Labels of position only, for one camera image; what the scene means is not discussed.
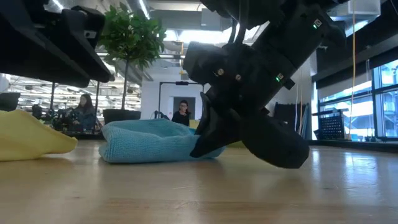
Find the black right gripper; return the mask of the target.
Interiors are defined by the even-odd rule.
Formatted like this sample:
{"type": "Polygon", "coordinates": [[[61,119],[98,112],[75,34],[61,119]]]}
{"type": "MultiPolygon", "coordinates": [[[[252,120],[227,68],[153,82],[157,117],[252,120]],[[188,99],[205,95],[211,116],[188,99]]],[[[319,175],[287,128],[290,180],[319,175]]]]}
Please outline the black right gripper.
{"type": "Polygon", "coordinates": [[[266,104],[290,81],[279,79],[273,63],[246,45],[232,53],[237,67],[201,94],[203,112],[191,157],[202,157],[241,141],[257,158],[276,167],[298,169],[309,146],[293,128],[269,116],[266,104]]]}

